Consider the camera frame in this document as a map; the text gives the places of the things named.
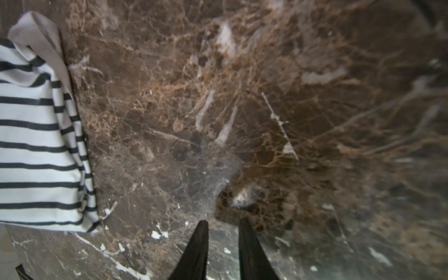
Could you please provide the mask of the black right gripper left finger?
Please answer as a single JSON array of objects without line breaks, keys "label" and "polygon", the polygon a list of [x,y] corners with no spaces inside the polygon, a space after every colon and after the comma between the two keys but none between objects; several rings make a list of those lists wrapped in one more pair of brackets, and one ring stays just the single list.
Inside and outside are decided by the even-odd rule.
[{"label": "black right gripper left finger", "polygon": [[209,226],[206,220],[201,220],[169,280],[206,280],[208,249]]}]

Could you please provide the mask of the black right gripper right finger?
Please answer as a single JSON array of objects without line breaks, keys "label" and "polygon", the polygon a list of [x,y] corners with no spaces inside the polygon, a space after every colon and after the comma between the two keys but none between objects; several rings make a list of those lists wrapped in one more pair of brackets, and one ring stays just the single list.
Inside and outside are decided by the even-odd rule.
[{"label": "black right gripper right finger", "polygon": [[241,280],[279,280],[247,219],[239,222]]}]

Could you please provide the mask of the striped tank top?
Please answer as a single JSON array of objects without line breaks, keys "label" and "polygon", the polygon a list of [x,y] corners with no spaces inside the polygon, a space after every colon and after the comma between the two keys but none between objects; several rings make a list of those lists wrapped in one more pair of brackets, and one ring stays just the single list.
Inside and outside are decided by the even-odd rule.
[{"label": "striped tank top", "polygon": [[28,12],[1,40],[1,223],[88,233],[99,222],[58,29]]}]

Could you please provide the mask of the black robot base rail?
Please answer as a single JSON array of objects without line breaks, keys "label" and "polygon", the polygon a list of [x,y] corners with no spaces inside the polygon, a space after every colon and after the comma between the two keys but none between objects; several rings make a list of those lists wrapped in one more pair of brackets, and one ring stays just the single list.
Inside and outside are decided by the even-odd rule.
[{"label": "black robot base rail", "polygon": [[33,278],[26,273],[22,265],[16,267],[16,272],[19,275],[20,280],[33,280]]}]

